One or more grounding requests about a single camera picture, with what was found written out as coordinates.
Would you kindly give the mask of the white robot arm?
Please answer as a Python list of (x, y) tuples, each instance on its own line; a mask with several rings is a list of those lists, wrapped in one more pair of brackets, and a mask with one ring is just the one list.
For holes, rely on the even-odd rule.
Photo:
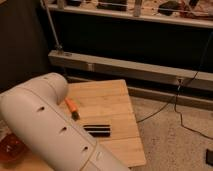
[(54, 171), (130, 171), (60, 109), (67, 94), (62, 75), (41, 75), (1, 93), (0, 116)]

